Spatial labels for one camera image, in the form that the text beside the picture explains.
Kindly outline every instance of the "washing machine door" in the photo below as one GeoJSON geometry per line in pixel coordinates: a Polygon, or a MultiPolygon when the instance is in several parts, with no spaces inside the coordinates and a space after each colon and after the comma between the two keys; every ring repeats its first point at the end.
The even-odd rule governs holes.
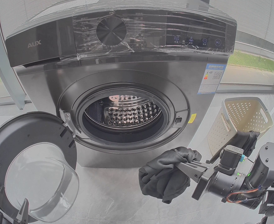
{"type": "Polygon", "coordinates": [[[76,161],[72,133],[61,119],[44,112],[12,118],[0,127],[0,208],[16,219],[26,198],[28,222],[59,220],[79,191],[76,161]]]}

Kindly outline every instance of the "beige laundry basket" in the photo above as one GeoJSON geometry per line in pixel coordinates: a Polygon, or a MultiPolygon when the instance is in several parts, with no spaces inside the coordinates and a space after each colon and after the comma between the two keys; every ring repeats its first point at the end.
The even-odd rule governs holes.
{"type": "Polygon", "coordinates": [[[225,99],[208,135],[212,155],[217,154],[237,133],[237,130],[260,132],[259,138],[273,127],[273,120],[257,97],[225,99]]]}

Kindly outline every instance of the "black garment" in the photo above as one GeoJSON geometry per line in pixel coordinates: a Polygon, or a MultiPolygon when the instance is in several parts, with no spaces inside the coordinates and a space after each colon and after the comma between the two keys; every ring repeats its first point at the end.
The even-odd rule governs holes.
{"type": "Polygon", "coordinates": [[[190,186],[190,178],[175,163],[200,161],[201,154],[186,147],[177,147],[162,153],[139,169],[139,185],[143,195],[171,203],[190,186]]]}
{"type": "Polygon", "coordinates": [[[249,157],[253,150],[255,149],[257,138],[260,135],[260,132],[255,131],[249,131],[249,132],[242,132],[237,131],[235,136],[233,136],[227,144],[222,147],[210,160],[211,163],[213,163],[219,156],[223,148],[225,148],[227,145],[232,145],[235,147],[242,148],[244,150],[244,155],[249,157]]]}

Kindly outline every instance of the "rotary knob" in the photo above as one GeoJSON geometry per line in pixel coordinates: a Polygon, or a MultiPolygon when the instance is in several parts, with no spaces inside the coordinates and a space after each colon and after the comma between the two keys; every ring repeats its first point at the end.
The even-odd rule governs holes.
{"type": "Polygon", "coordinates": [[[99,41],[108,46],[121,43],[127,34],[123,20],[118,17],[106,17],[98,24],[97,37],[99,41]]]}

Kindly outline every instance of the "building wall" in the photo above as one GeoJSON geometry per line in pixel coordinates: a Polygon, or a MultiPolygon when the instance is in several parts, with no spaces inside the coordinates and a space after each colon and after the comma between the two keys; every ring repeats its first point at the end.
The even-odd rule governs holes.
{"type": "Polygon", "coordinates": [[[242,34],[237,36],[236,49],[274,59],[274,0],[210,0],[210,5],[237,20],[242,34]]]}

